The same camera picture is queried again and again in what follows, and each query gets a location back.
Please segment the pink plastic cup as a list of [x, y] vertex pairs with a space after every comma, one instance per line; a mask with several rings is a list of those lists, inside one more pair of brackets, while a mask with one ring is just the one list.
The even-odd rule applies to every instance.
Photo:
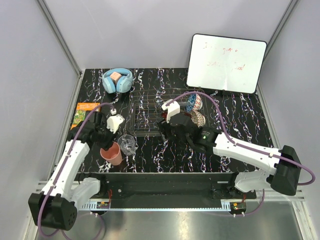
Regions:
[[113, 142], [112, 146], [108, 150], [100, 149], [100, 155], [108, 163], [118, 166], [123, 161], [120, 146], [117, 142]]

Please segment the red floral plate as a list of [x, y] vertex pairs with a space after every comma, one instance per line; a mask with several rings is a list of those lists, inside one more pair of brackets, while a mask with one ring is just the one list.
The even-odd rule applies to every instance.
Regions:
[[162, 116], [162, 118], [163, 118], [164, 120], [167, 120], [167, 115], [168, 115], [168, 113], [167, 113], [166, 111], [164, 111], [164, 112], [161, 113], [161, 116]]

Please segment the clear glass tumbler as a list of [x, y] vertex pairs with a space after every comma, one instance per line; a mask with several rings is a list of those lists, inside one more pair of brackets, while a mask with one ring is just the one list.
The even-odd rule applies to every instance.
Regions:
[[120, 150], [127, 156], [136, 152], [136, 139], [132, 135], [124, 134], [117, 141]]

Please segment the brown floral-pattern bowl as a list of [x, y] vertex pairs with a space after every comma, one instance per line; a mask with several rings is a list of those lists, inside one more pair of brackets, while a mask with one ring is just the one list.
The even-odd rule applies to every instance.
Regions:
[[194, 124], [196, 124], [199, 128], [203, 127], [206, 124], [206, 119], [204, 115], [202, 115], [199, 111], [191, 110], [190, 112], [191, 120]]

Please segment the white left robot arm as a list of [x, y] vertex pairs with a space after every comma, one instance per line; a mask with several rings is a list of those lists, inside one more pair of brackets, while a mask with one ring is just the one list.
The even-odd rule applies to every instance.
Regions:
[[107, 184], [94, 177], [85, 178], [76, 188], [72, 186], [91, 148], [108, 150], [124, 120], [120, 114], [107, 117], [100, 111], [88, 111], [85, 119], [70, 130], [52, 176], [39, 193], [32, 193], [28, 199], [36, 226], [68, 231], [82, 205], [92, 196], [103, 198], [108, 193]]

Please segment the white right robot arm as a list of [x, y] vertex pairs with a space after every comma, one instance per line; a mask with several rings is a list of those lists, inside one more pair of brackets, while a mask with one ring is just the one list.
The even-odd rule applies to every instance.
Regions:
[[244, 193], [266, 188], [286, 196], [296, 194], [301, 162], [294, 148], [287, 145], [282, 149], [263, 147], [234, 139], [212, 127], [197, 126], [186, 112], [171, 117], [162, 112], [161, 117], [158, 128], [165, 140], [187, 145], [195, 152], [235, 159], [258, 168], [252, 172], [233, 173], [227, 185], [230, 197], [236, 199]]

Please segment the blue triangle-pattern bowl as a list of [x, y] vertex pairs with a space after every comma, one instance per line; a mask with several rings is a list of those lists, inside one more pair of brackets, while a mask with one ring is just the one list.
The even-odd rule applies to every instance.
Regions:
[[189, 103], [188, 106], [185, 107], [186, 112], [198, 111], [202, 108], [203, 102], [199, 94], [193, 93], [188, 97]]

